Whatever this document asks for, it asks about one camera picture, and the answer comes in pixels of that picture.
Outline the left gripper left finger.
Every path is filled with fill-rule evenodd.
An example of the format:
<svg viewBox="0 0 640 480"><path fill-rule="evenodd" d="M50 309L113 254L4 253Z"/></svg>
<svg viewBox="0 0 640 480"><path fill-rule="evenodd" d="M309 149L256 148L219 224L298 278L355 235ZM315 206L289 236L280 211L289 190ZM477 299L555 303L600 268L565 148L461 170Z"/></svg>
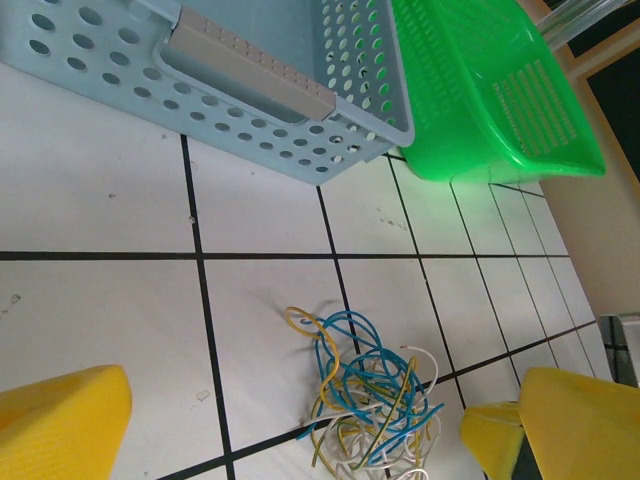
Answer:
<svg viewBox="0 0 640 480"><path fill-rule="evenodd" d="M101 365L1 393L3 479L108 479L132 414L124 369Z"/></svg>

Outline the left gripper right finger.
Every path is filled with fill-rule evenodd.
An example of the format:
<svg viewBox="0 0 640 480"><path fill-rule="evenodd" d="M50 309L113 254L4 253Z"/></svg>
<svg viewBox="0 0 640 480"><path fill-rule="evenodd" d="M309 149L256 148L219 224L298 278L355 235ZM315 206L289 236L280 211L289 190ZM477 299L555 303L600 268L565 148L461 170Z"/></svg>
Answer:
<svg viewBox="0 0 640 480"><path fill-rule="evenodd" d="M467 408L460 437L491 479L636 479L639 391L532 368L517 401Z"/></svg>

